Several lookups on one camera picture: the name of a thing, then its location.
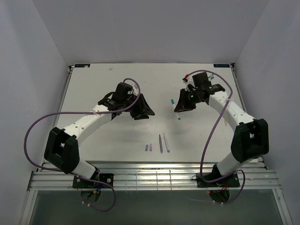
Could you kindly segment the purple marker pen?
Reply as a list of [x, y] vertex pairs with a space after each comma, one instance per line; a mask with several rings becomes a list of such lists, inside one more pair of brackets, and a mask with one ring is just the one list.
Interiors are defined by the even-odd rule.
[[161, 138], [161, 134], [159, 134], [158, 136], [159, 139], [159, 148], [160, 148], [160, 153], [163, 153], [163, 145], [162, 145], [162, 138]]

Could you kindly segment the lavender capped white marker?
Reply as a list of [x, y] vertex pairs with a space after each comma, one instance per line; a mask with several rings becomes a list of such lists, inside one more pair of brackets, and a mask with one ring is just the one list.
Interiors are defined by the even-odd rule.
[[169, 152], [170, 152], [170, 148], [169, 148], [168, 140], [167, 140], [167, 138], [166, 138], [165, 133], [163, 133], [163, 138], [164, 138], [166, 150], [167, 150], [167, 152], [169, 153]]

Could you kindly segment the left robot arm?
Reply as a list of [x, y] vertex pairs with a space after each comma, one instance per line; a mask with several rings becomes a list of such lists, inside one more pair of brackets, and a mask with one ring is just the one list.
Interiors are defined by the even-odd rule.
[[65, 174], [79, 175], [88, 187], [95, 187], [99, 183], [97, 168], [80, 158], [79, 147], [93, 132], [123, 112], [130, 113], [134, 120], [155, 115], [138, 84], [120, 82], [115, 91], [106, 94], [78, 121], [62, 129], [53, 128], [48, 136], [44, 158]]

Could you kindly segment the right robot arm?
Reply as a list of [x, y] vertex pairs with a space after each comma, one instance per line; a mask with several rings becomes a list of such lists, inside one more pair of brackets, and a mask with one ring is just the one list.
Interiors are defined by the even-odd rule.
[[232, 101], [233, 89], [229, 93], [220, 84], [212, 84], [208, 70], [197, 70], [183, 78], [185, 88], [174, 112], [188, 112], [196, 109], [198, 103], [206, 103], [218, 112], [215, 122], [204, 146], [201, 162], [204, 162], [208, 145], [221, 119], [233, 130], [230, 153], [213, 166], [211, 173], [200, 172], [201, 181], [223, 186], [229, 176], [237, 172], [245, 163], [269, 153], [269, 126], [266, 120], [256, 119]]

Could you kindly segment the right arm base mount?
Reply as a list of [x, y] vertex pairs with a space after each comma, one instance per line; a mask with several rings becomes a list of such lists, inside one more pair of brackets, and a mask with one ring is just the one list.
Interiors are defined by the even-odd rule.
[[238, 188], [240, 186], [236, 172], [220, 178], [217, 178], [213, 172], [203, 173], [203, 178], [200, 173], [196, 173], [191, 180], [196, 182], [198, 188]]

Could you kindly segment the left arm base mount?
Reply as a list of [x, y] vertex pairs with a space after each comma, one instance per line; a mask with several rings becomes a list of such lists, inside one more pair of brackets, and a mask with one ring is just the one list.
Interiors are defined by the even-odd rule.
[[109, 188], [107, 184], [113, 187], [114, 174], [113, 173], [98, 173], [93, 181], [88, 181], [81, 177], [75, 176], [73, 179], [72, 188], [76, 189], [98, 189], [98, 188]]

